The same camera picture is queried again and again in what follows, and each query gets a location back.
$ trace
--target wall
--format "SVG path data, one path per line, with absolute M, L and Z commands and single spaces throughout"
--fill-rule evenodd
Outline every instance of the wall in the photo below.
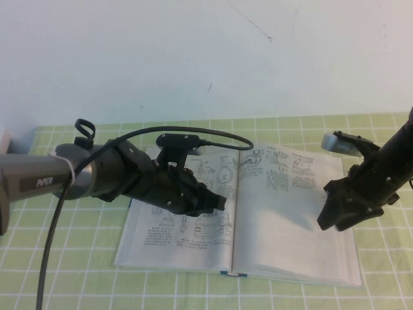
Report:
M 409 110 L 412 1 L 5 0 L 0 122 Z

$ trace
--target technical illustration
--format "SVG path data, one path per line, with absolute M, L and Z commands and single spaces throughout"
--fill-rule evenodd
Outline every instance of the technical illustration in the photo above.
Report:
M 198 168 L 195 171 L 195 175 L 197 176 L 197 178 L 207 180 L 209 179 L 210 174 L 215 173 L 215 170 L 213 168 L 206 166 L 207 163 L 207 161 L 205 163 L 203 161 L 199 162 Z
M 196 220 L 194 237 L 205 239 L 222 236 L 225 227 L 232 227 L 229 213 L 202 214 Z
M 186 229 L 188 228 L 188 224 L 186 224 L 186 220 L 187 220 L 186 215 L 182 215 L 181 226 L 179 226 L 179 230 L 181 231 L 181 233 L 184 233 Z
M 239 165 L 239 168 L 241 170 L 245 170 L 250 167 L 256 167 L 258 164 L 261 162 L 261 150 L 253 150 L 251 154 L 245 156 L 241 160 L 241 164 Z
M 171 212 L 168 212 L 168 213 L 169 213 L 169 216 L 162 218 L 162 221 L 159 224 L 159 226 L 170 226 L 170 227 L 175 226 L 175 219 L 172 216 L 172 213 Z
M 304 157 L 301 155 L 294 155 L 296 160 L 292 166 L 292 172 L 296 174 L 301 174 L 304 176 L 313 176 L 314 173 L 311 171 L 311 166 L 314 161 L 313 158 Z
M 231 163 L 227 162 L 225 160 L 225 157 L 221 157 L 221 168 L 218 172 L 218 183 L 219 184 L 225 184 L 234 178 L 234 170 L 231 167 Z
M 278 170 L 281 172 L 288 171 L 288 165 L 283 163 L 280 160 L 284 160 L 288 158 L 288 155 L 281 151 L 276 151 L 275 149 L 273 152 L 268 152 L 267 158 L 270 158 L 271 163 L 278 166 Z
M 160 215 L 162 214 L 162 208 L 152 206 L 152 214 L 153 215 Z

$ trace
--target table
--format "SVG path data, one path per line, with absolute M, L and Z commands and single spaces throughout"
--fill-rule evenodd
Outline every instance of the table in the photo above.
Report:
M 319 145 L 325 132 L 342 130 L 382 145 L 404 124 L 407 115 L 221 119 L 167 125 L 225 130 L 253 141 L 323 152 Z M 100 125 L 96 143 L 156 125 L 165 123 Z M 57 144 L 72 143 L 76 135 L 73 126 L 39 127 L 31 153 L 48 154 Z M 158 135 L 131 141 L 143 148 L 154 144 Z M 345 171 L 359 162 L 342 157 Z M 119 269 L 113 261 L 128 199 L 119 197 L 112 203 L 95 198 L 67 201 L 50 253 L 44 309 L 413 309 L 413 191 L 404 186 L 399 195 L 399 202 L 385 207 L 384 216 L 354 229 L 364 289 Z M 56 202 L 48 194 L 12 204 L 8 232 L 0 237 L 1 309 L 34 309 L 41 255 Z

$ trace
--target white grid line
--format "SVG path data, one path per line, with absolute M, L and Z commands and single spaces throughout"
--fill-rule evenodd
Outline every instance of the white grid line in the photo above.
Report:
M 211 120 L 208 121 L 208 128 L 211 129 Z M 208 134 L 208 139 L 211 141 L 211 134 Z
M 17 296 L 19 293 L 0 293 L 0 296 Z M 36 296 L 34 293 L 24 293 L 22 296 Z M 45 296 L 54 296 L 54 297 L 80 297 L 80 294 L 45 294 Z M 111 296 L 110 294 L 82 294 L 84 297 L 109 297 Z M 146 294 L 146 297 L 156 297 L 156 298 L 173 298 L 175 297 L 174 294 Z M 115 297 L 143 297 L 142 294 L 116 294 Z M 178 294 L 178 298 L 182 297 L 199 297 L 199 298 L 206 298 L 206 295 L 203 294 Z M 209 297 L 212 298 L 226 298 L 226 297 L 238 297 L 238 294 L 212 294 L 209 295 Z M 270 298 L 271 295 L 269 294 L 242 294 L 242 297 L 263 297 L 263 298 Z M 275 294 L 274 297 L 276 298 L 295 298 L 295 299 L 302 299 L 303 296 L 301 295 L 281 295 L 281 294 Z M 335 296 L 307 296 L 307 299 L 331 299 L 335 300 Z M 368 299 L 366 296 L 339 296 L 338 297 L 340 300 L 346 300 L 346 299 Z M 387 296 L 387 295 L 381 295 L 381 296 L 372 296 L 372 299 L 401 299 L 400 296 Z M 407 300 L 413 300 L 413 296 L 406 296 L 405 299 Z
M 174 295 L 174 310 L 176 310 L 176 299 L 178 294 L 178 273 L 175 275 L 175 295 Z
M 303 293 L 303 296 L 301 296 L 301 297 L 304 300 L 304 309 L 308 310 L 307 299 L 306 299 L 307 297 L 305 296 L 305 292 L 304 292 L 304 283 L 301 283 L 301 292 Z
M 127 207 L 113 207 L 113 208 L 109 208 L 109 207 L 105 207 L 104 210 L 105 211 L 125 211 L 125 209 L 127 209 Z M 22 208 L 15 208 L 13 209 L 14 211 L 21 211 Z M 26 209 L 26 211 L 47 211 L 48 209 L 46 208 L 28 208 Z M 74 208 L 67 208 L 65 209 L 65 211 L 73 211 Z M 96 208 L 77 208 L 78 211 L 97 211 Z
M 20 222 L 20 219 L 21 219 L 21 217 L 22 217 L 22 215 L 23 215 L 23 212 L 24 212 L 24 210 L 25 210 L 26 204 L 27 204 L 27 200 L 25 200 L 25 202 L 24 202 L 24 204 L 23 204 L 23 210 L 20 212 L 19 217 L 17 218 L 16 226 L 19 225 L 19 222 Z M 12 240 L 13 240 L 13 238 L 14 238 L 14 233 L 15 233 L 16 229 L 12 229 L 12 230 L 13 230 L 13 231 L 11 232 L 11 236 L 10 236 L 10 239 L 9 239 L 9 241 L 8 241 L 8 243 L 7 243 L 6 248 L 5 248 L 5 252 L 3 253 L 3 257 L 1 258 L 1 261 L 0 261 L 0 268 L 3 268 L 3 263 L 4 263 L 4 261 L 5 261 L 6 255 L 7 255 L 7 251 L 8 251 L 8 249 L 9 249 L 10 245 L 12 244 Z
M 298 120 L 299 120 L 299 129 L 300 129 L 300 131 L 301 131 L 301 138 L 303 139 L 303 142 L 300 143 L 300 144 L 304 145 L 304 150 L 307 150 L 307 148 L 305 147 L 305 144 L 304 144 L 304 132 L 303 132 L 303 124 L 302 124 L 302 122 L 301 122 L 301 116 L 298 117 Z
M 349 126 L 349 122 L 348 122 L 347 116 L 345 116 L 345 119 L 346 119 L 346 124 L 347 124 L 347 130 L 348 130 L 348 132 L 350 133 L 350 126 Z M 365 276 L 364 269 L 363 269 L 363 266 L 362 266 L 360 260 L 359 260 L 359 267 L 360 267 L 361 276 L 363 277 L 363 281 L 364 281 L 364 284 L 365 284 L 365 286 L 366 286 L 366 291 L 367 291 L 368 299 L 370 300 L 370 304 L 371 304 L 371 306 L 372 306 L 372 309 L 374 310 L 374 304 L 373 304 L 373 300 L 372 300 L 372 298 L 371 298 L 370 289 L 368 288 L 368 284 L 367 284 L 367 281 L 366 281 L 366 276 Z
M 272 282 L 271 282 L 271 280 L 268 280 L 268 284 L 270 286 L 271 310 L 274 310 L 274 294 L 272 294 Z
M 52 142 L 52 137 L 53 137 L 53 134 L 50 135 L 49 145 L 50 145 L 51 142 Z M 42 226 L 42 228 L 45 228 L 45 227 L 46 227 L 46 222 L 48 221 L 48 215 L 49 215 L 49 212 L 50 212 L 50 209 L 51 209 L 51 207 L 52 207 L 52 203 L 53 203 L 53 202 L 54 202 L 54 198 L 52 198 L 52 199 L 50 200 L 48 210 L 46 211 L 45 219 L 43 220 L 43 226 Z M 40 240 L 41 240 L 41 237 L 42 237 L 42 232 L 40 232 L 40 233 L 39 233 L 39 236 L 37 237 L 37 241 L 36 241 L 36 244 L 35 244 L 35 248 L 37 248 L 37 247 L 39 246 L 39 242 L 40 242 Z M 29 261 L 29 263 L 28 263 L 27 271 L 26 271 L 25 277 L 23 278 L 23 283 L 21 284 L 21 287 L 20 287 L 20 291 L 19 291 L 20 294 L 23 292 L 23 287 L 24 287 L 25 284 L 26 284 L 27 276 L 28 276 L 28 274 L 29 274 L 28 270 L 29 270 L 30 267 L 32 266 L 35 253 L 36 253 L 36 251 L 33 251 L 32 255 L 31 255 L 31 257 L 30 257 L 30 261 Z M 19 305 L 19 301 L 20 301 L 20 295 L 17 297 L 17 299 L 16 299 L 16 301 L 15 301 L 14 310 L 17 309 L 17 306 Z
M 293 147 L 293 146 L 298 146 L 298 145 L 320 145 L 320 143 L 319 142 L 303 142 L 303 143 L 294 143 L 294 142 L 292 142 L 292 143 L 275 143 L 275 144 L 282 144 L 282 145 L 284 145 L 285 147 Z M 154 144 L 152 143 L 152 144 L 144 144 L 144 145 L 142 145 L 143 147 L 152 147 L 152 146 L 154 146 Z M 352 156 L 345 156 L 345 155 L 342 155 L 341 156 L 341 158 L 344 158 L 344 159 L 349 159 L 349 158 L 351 158 Z
M 0 271 L 3 272 L 11 272 L 11 273 L 38 273 L 38 269 L 0 269 Z M 113 272 L 118 272 L 118 273 L 161 273 L 163 271 L 151 271 L 151 270 L 120 270 L 117 268 L 113 269 L 48 269 L 48 273 L 113 273 Z M 413 270 L 411 271 L 365 271 L 365 274 L 413 274 Z
M 145 296 L 146 296 L 146 283 L 148 282 L 148 271 L 145 273 L 145 280 L 143 282 L 143 294 L 141 310 L 145 310 Z
M 237 287 L 238 287 L 238 310 L 241 310 L 241 288 L 239 283 L 239 277 L 237 277 Z
M 281 136 L 279 135 L 279 118 L 277 118 L 277 136 L 278 136 L 278 143 L 281 143 Z
M 337 294 L 337 287 L 334 287 L 334 296 L 336 296 L 338 310 L 341 310 L 341 305 L 340 305 L 340 301 L 338 299 L 338 294 Z
M 332 130 L 336 130 L 337 128 L 336 127 L 326 127 L 327 129 L 332 129 Z M 381 130 L 381 129 L 385 129 L 385 130 L 393 130 L 394 129 L 394 127 L 351 127 L 351 129 L 352 130 Z M 228 130 L 228 129 L 226 129 L 226 128 L 216 128 L 215 130 L 219 130 L 219 131 L 226 131 L 226 130 Z M 242 128 L 240 128 L 240 129 L 237 129 L 237 131 L 249 131 L 249 130 L 251 130 L 251 129 L 242 129 Z M 258 131 L 271 131 L 271 130 L 275 130 L 275 128 L 258 128 L 257 129 Z M 299 130 L 299 128 L 291 128 L 291 129 L 287 129 L 287 128 L 281 128 L 280 129 L 280 131 L 288 131 L 288 130 Z M 306 131 L 315 131 L 315 130 L 323 130 L 323 128 L 322 127 L 315 127 L 315 128 L 306 128 L 305 129 Z M 74 134 L 76 134 L 76 133 L 78 133 L 78 131 L 77 130 L 65 130 L 65 131 L 62 131 L 62 130 L 58 130 L 58 131 L 39 131 L 39 133 L 41 133 L 41 134 L 48 134 L 48 133 L 52 133 L 52 132 L 62 132 L 62 133 L 64 133 L 64 134 L 66 134 L 66 133 L 71 133 L 71 132 L 73 132 Z M 100 132 L 101 134 L 105 134 L 105 133 L 111 133 L 111 132 L 116 132 L 116 133 L 118 133 L 119 132 L 119 130 L 117 130 L 117 129 L 113 129 L 113 130 L 97 130 L 97 132 Z M 45 147 L 46 145 L 36 145 L 35 147 Z
M 67 133 L 67 127 L 68 126 L 65 126 L 65 128 L 62 130 L 62 131 L 60 131 L 60 135 L 59 135 L 59 137 L 58 137 L 58 139 L 56 140 L 56 142 L 54 143 L 54 145 L 53 145 L 53 147 L 52 147 L 52 150 L 56 150 L 56 147 L 59 145 L 59 142 L 60 142 L 60 140 L 62 139 L 62 137 L 63 137 L 63 134 L 66 134 Z M 52 138 L 53 138 L 53 135 L 55 134 L 55 133 L 58 133 L 59 131 L 56 131 L 55 130 L 55 127 L 54 127 L 54 131 L 53 131 L 53 133 L 50 135 L 50 141 L 52 140 Z M 78 132 L 78 131 L 73 131 L 73 137 L 72 137 L 72 141 L 74 141 L 74 137 L 75 137 L 75 135 L 76 135 L 76 132 Z
M 372 117 L 371 117 L 370 114 L 368 115 L 368 119 L 370 120 L 370 124 L 373 126 Z M 377 141 L 376 133 L 374 132 L 374 130 L 373 130 L 373 137 L 374 137 L 374 141 Z M 385 234 L 384 234 L 384 232 L 383 232 L 383 230 L 382 230 L 381 223 L 380 223 L 379 220 L 378 220 L 378 223 L 379 223 L 379 227 L 380 227 L 381 237 L 383 238 L 383 241 L 384 241 L 384 243 L 385 243 L 386 249 L 388 249 L 387 241 L 386 241 L 386 238 L 385 238 Z M 390 260 L 390 265 L 392 266 L 392 270 L 393 270 L 393 272 L 395 273 L 396 268 L 394 268 L 393 259 L 392 259 L 392 256 L 390 255 L 390 252 L 389 252 L 389 251 L 387 251 L 387 256 L 388 256 L 388 259 Z M 403 301 L 403 305 L 405 306 L 405 310 L 408 310 L 408 309 L 407 309 L 407 305 L 406 305 L 406 301 L 405 301 L 405 299 L 404 299 L 404 297 L 403 297 L 403 291 L 402 291 L 402 289 L 401 289 L 401 285 L 400 285 L 399 278 L 397 277 L 397 275 L 394 275 L 394 277 L 396 278 L 396 282 L 397 282 L 397 284 L 398 284 L 400 296 L 401 296 L 401 299 L 402 299 L 402 301 Z
M 208 304 L 208 297 L 209 297 L 209 274 L 207 273 L 206 274 L 206 302 L 205 302 L 205 305 L 206 305 L 206 310 L 208 310 L 208 308 L 209 308 L 209 304 Z
M 99 220 L 97 221 L 97 226 L 99 226 L 99 224 L 101 223 L 102 213 L 103 213 L 103 207 L 101 208 L 101 213 L 100 213 L 100 215 L 99 215 Z M 89 268 L 90 268 L 90 262 L 92 261 L 92 255 L 93 255 L 94 245 L 95 245 L 96 239 L 97 239 L 97 232 L 98 232 L 98 230 L 96 229 L 95 235 L 94 235 L 94 237 L 93 237 L 92 247 L 90 248 L 88 264 L 87 264 L 87 267 L 86 267 L 86 274 L 85 274 L 85 277 L 84 277 L 84 279 L 83 279 L 81 296 L 80 296 L 79 302 L 78 302 L 78 304 L 77 304 L 77 310 L 80 309 L 80 305 L 81 305 L 81 302 L 82 302 L 82 295 L 83 295 L 83 292 L 85 291 L 86 281 L 87 281 L 88 274 L 89 274 L 88 271 L 89 271 Z
M 54 287 L 55 287 L 55 284 L 56 284 L 57 276 L 58 276 L 58 274 L 59 274 L 59 270 L 60 270 L 60 268 L 61 268 L 61 264 L 62 264 L 62 261 L 63 261 L 63 256 L 65 255 L 65 251 L 66 251 L 66 247 L 67 247 L 67 242 L 68 242 L 68 240 L 69 240 L 70 227 L 72 226 L 72 224 L 73 224 L 73 222 L 74 222 L 74 218 L 75 218 L 75 214 L 76 214 L 76 208 L 77 208 L 78 205 L 79 205 L 79 200 L 76 201 L 75 211 L 73 212 L 72 218 L 70 219 L 69 230 L 68 230 L 68 232 L 67 232 L 67 234 L 66 234 L 65 243 L 63 244 L 63 248 L 61 249 L 62 253 L 60 254 L 59 262 L 57 263 L 56 273 L 55 273 L 55 275 L 54 275 L 54 277 L 53 277 L 53 282 L 52 282 L 52 287 L 50 288 L 50 293 L 53 293 L 53 290 L 54 290 Z M 49 303 L 50 303 L 50 297 L 47 299 L 46 310 L 47 310 L 48 307 L 49 307 Z
M 119 137 L 121 136 L 122 133 L 122 124 L 119 126 Z M 115 294 L 115 285 L 116 285 L 116 280 L 117 280 L 117 274 L 119 272 L 119 268 L 116 268 L 115 271 L 115 276 L 114 276 L 114 283 L 112 284 L 112 294 L 110 295 L 110 305 L 109 309 L 112 308 L 113 303 L 114 303 L 114 294 Z
M 398 127 L 397 127 L 397 124 L 396 124 L 396 120 L 394 119 L 394 114 L 392 114 L 392 119 L 393 119 L 393 123 L 394 123 L 394 130 L 397 131 L 397 130 L 398 130 Z M 413 231 L 412 231 L 413 227 L 410 227 L 410 224 L 409 224 L 409 222 L 408 222 L 408 220 L 407 220 L 407 216 L 406 216 L 406 213 L 405 213 L 405 209 L 406 209 L 406 208 L 404 208 L 404 207 L 402 206 L 401 212 L 403 213 L 403 217 L 404 217 L 404 219 L 405 219 L 405 221 L 406 221 L 407 227 L 410 228 L 410 236 L 412 237 L 412 240 L 413 240 Z
M 322 116 L 321 117 L 321 119 L 323 120 L 323 129 L 324 129 L 324 134 L 326 134 L 327 133 L 327 126 L 325 125 L 325 119 L 324 119 L 324 116 Z

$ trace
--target open book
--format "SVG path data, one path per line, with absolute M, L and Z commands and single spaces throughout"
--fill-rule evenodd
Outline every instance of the open book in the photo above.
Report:
M 227 198 L 225 210 L 191 218 L 133 200 L 116 265 L 362 285 L 352 229 L 322 231 L 316 221 L 323 187 L 343 177 L 340 158 L 258 143 L 210 147 L 186 167 Z

